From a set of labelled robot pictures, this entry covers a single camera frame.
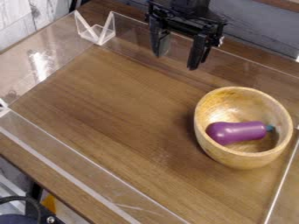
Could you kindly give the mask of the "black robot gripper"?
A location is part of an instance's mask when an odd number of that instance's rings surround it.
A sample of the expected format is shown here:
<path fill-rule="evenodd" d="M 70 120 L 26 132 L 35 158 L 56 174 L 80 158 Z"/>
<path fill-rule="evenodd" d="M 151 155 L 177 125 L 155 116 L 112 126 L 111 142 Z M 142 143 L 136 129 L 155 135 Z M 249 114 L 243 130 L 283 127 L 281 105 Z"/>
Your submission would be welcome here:
<path fill-rule="evenodd" d="M 163 57 L 170 50 L 171 32 L 194 38 L 187 62 L 195 70 L 209 57 L 213 46 L 223 43 L 227 19 L 210 9 L 211 0 L 149 0 L 146 21 L 150 25 L 154 55 Z"/>

